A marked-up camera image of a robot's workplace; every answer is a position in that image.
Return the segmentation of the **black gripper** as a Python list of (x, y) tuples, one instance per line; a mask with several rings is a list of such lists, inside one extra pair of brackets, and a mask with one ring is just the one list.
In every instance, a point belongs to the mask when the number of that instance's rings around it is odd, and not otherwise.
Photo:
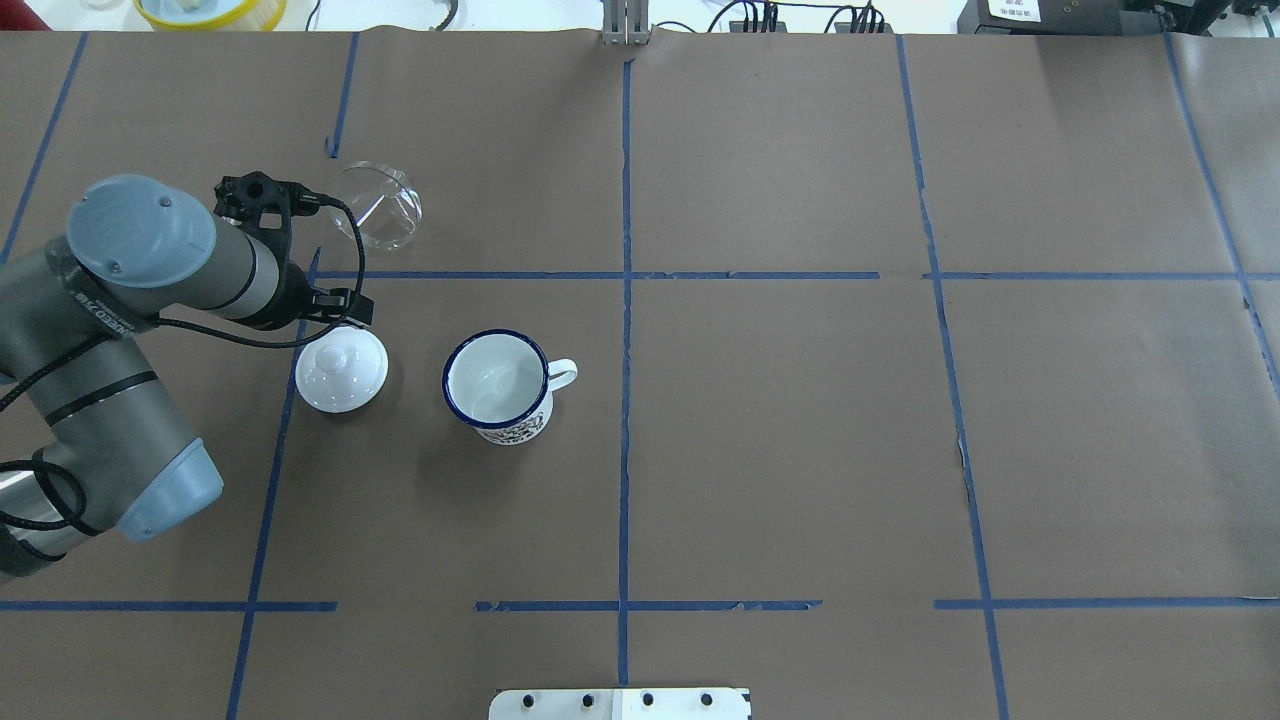
[(284, 263), (276, 291), (262, 307), (262, 331), (279, 331), (298, 320), (369, 327), (375, 302), (362, 297), (352, 288), (314, 287), (298, 265)]

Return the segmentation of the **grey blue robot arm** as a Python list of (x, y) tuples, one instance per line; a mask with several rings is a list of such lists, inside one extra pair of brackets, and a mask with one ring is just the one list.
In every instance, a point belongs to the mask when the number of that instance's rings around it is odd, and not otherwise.
[(3, 580), (32, 577), (108, 530), (150, 541), (215, 502), (224, 482), (137, 345), (157, 328), (270, 348), (165, 316), (173, 306), (256, 331), (367, 325), (360, 284), (320, 290), (291, 260), (292, 222), (357, 215), (340, 199), (253, 172), (228, 176), (216, 206), (147, 176), (90, 186), (65, 231), (3, 266), (3, 406), (28, 397), (52, 442), (3, 464)]

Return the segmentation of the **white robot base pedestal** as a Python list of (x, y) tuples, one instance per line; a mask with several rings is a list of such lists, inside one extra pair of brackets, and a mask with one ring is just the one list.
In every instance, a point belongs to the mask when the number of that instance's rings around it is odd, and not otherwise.
[(750, 691), (732, 687), (511, 689), (489, 719), (751, 719)]

